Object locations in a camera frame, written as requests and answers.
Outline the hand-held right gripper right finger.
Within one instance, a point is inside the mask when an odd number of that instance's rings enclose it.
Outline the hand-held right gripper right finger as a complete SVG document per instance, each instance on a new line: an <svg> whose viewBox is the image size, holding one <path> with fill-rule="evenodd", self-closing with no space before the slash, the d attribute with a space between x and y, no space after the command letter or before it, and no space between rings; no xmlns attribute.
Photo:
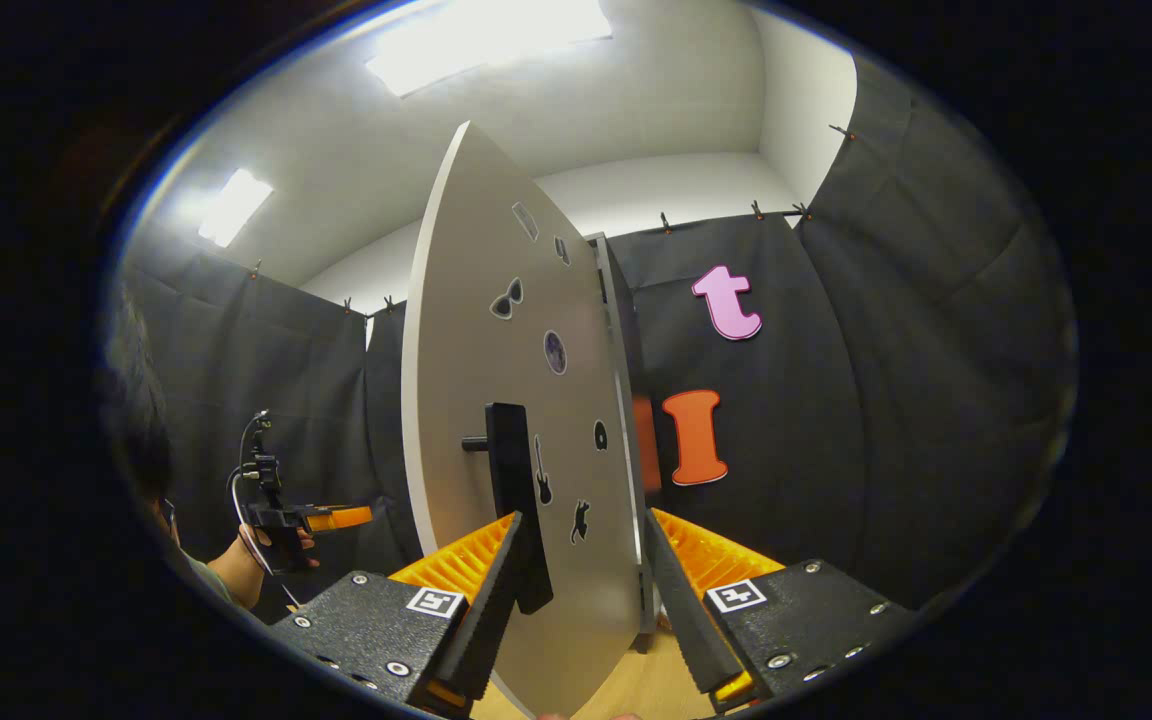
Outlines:
<svg viewBox="0 0 1152 720"><path fill-rule="evenodd" d="M782 564L660 509L645 529L660 602L718 714L799 700L918 626L916 612L827 561Z"/></svg>

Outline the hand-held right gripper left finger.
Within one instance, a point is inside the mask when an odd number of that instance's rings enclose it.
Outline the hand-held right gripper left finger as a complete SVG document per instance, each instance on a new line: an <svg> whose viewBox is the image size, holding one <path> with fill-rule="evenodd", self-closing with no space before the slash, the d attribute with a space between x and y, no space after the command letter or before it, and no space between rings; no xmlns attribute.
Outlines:
<svg viewBox="0 0 1152 720"><path fill-rule="evenodd" d="M467 719L525 569L526 514L511 511L389 577L344 575L271 635L385 700Z"/></svg>

